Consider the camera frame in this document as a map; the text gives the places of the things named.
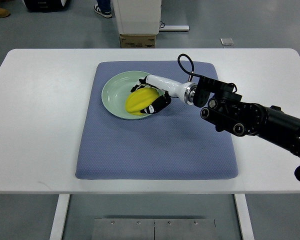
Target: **table leg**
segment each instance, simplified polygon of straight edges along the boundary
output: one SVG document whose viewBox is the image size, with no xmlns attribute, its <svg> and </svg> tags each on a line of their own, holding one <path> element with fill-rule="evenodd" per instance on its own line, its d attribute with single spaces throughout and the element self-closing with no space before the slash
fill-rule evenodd
<svg viewBox="0 0 300 240">
<path fill-rule="evenodd" d="M 56 205 L 50 240 L 61 240 L 64 232 L 70 194 L 59 194 Z"/>
<path fill-rule="evenodd" d="M 246 195 L 234 194 L 236 211 L 239 218 L 242 240 L 254 240 L 254 232 L 251 226 L 249 210 L 247 206 Z"/>
</svg>

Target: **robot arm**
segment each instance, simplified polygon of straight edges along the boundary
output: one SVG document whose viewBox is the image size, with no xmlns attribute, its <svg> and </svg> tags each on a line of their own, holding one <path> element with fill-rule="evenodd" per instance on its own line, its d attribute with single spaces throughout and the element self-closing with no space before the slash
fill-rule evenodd
<svg viewBox="0 0 300 240">
<path fill-rule="evenodd" d="M 191 72 L 184 69 L 181 57 L 190 61 Z M 178 97 L 185 104 L 201 108 L 201 118 L 214 124 L 217 132 L 227 131 L 238 137 L 258 136 L 300 157 L 299 118 L 285 114 L 278 106 L 265 107 L 257 103 L 241 102 L 242 96 L 236 93 L 234 83 L 194 73 L 194 64 L 186 54 L 179 55 L 178 64 L 189 74 L 186 83 L 154 75 L 139 81 L 161 89 L 171 97 Z M 191 82 L 193 76 L 199 78 L 198 84 Z M 300 181 L 300 166 L 294 175 Z"/>
</svg>

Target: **cardboard box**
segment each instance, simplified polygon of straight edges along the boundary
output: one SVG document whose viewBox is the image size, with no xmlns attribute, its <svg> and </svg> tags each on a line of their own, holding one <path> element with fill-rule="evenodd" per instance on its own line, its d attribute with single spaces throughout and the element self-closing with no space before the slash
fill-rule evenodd
<svg viewBox="0 0 300 240">
<path fill-rule="evenodd" d="M 120 46 L 122 49 L 154 49 L 156 35 L 120 34 Z"/>
</svg>

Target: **gray floor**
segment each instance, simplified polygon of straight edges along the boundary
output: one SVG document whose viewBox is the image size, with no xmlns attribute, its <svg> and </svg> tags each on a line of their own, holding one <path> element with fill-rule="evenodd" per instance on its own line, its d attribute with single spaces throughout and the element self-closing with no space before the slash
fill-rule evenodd
<svg viewBox="0 0 300 240">
<path fill-rule="evenodd" d="M 29 12 L 21 0 L 1 3 L 11 16 L 0 19 L 0 65 L 12 49 L 119 48 L 115 19 L 96 15 L 94 3 L 70 0 L 65 11 L 48 13 Z M 189 25 L 190 31 L 159 33 L 157 48 L 222 48 L 219 38 L 232 38 L 235 48 L 292 48 L 300 55 L 300 0 L 162 0 L 161 20 Z M 184 201 L 181 195 L 174 198 L 171 209 Z M 197 198 L 189 195 L 187 201 L 197 203 Z M 0 239 L 49 239 L 56 203 L 54 195 L 0 195 Z M 128 203 L 126 199 L 120 205 Z M 247 203 L 256 240 L 300 239 L 300 194 L 247 195 Z M 105 206 L 102 214 L 107 211 L 115 212 L 113 206 Z M 236 239 L 234 229 L 229 229 L 230 236 Z"/>
</svg>

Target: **metal plate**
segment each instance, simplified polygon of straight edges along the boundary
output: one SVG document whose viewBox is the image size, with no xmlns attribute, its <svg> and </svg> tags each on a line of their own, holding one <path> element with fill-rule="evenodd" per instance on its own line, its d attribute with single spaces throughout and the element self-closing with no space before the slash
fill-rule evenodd
<svg viewBox="0 0 300 240">
<path fill-rule="evenodd" d="M 92 240 L 217 240 L 213 219 L 96 218 Z"/>
<path fill-rule="evenodd" d="M 96 218 L 92 240 L 154 240 L 153 219 Z"/>
<path fill-rule="evenodd" d="M 217 240 L 213 219 L 156 219 L 155 240 Z"/>
</svg>

